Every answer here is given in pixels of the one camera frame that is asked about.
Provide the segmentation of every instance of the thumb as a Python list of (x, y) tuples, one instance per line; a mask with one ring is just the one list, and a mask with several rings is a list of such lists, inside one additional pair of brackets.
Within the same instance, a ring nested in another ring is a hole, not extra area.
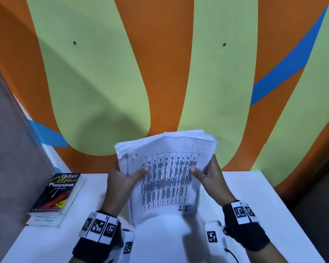
[(190, 167), (190, 172), (193, 174), (193, 176), (195, 176), (195, 178), (197, 180), (199, 180), (202, 183), (203, 179), (205, 178), (205, 175), (203, 174), (202, 171), (200, 171), (199, 169), (197, 169), (194, 166), (191, 166)]
[(146, 174), (149, 172), (149, 170), (150, 170), (150, 168), (148, 166), (145, 166), (145, 167), (141, 168), (139, 171), (137, 171), (135, 174), (133, 174), (131, 177), (132, 177), (134, 184), (136, 184), (143, 177), (145, 177)]

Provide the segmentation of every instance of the table surface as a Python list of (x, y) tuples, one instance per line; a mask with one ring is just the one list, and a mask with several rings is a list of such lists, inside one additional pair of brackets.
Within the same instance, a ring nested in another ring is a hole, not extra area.
[[(272, 243), (289, 263), (325, 262), (261, 172), (223, 174), (233, 194), (250, 205)], [(107, 185), (107, 174), (83, 176), (86, 183), (61, 228), (26, 226), (2, 263), (65, 263), (70, 260), (78, 233), (88, 214), (100, 207)], [(201, 187), (195, 217), (159, 216), (135, 229), (130, 263), (208, 262), (204, 222), (217, 220), (224, 222), (222, 209)], [(249, 262), (240, 244), (227, 237), (227, 245), (240, 263)]]

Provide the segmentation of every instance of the table grid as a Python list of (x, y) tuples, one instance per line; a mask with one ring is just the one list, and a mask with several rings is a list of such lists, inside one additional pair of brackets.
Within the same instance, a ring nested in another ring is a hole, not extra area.
[(142, 211), (163, 205), (188, 204), (192, 179), (190, 166), (196, 166), (199, 154), (167, 152), (141, 160), (150, 170), (141, 180)]

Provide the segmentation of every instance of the hand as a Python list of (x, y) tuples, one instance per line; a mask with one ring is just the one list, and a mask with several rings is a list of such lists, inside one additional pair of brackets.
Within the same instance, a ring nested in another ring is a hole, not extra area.
[(149, 170), (149, 167), (146, 166), (132, 176), (127, 176), (117, 168), (110, 171), (107, 177), (105, 200), (101, 210), (117, 217), (131, 197), (134, 186), (146, 176)]
[(236, 200), (232, 192), (229, 190), (226, 181), (224, 180), (222, 170), (218, 165), (216, 155), (213, 155), (208, 167), (207, 175), (202, 171), (190, 167), (190, 171), (203, 185), (207, 194), (213, 198), (220, 206), (224, 206)]

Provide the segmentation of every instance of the black cable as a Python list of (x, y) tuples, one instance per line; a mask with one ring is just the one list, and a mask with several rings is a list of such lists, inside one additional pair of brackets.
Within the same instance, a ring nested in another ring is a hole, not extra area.
[(237, 263), (239, 263), (239, 261), (237, 260), (237, 257), (234, 256), (234, 254), (233, 254), (229, 249), (224, 248), (224, 250), (225, 250), (226, 252), (232, 254), (232, 256), (235, 258), (235, 260), (237, 261)]

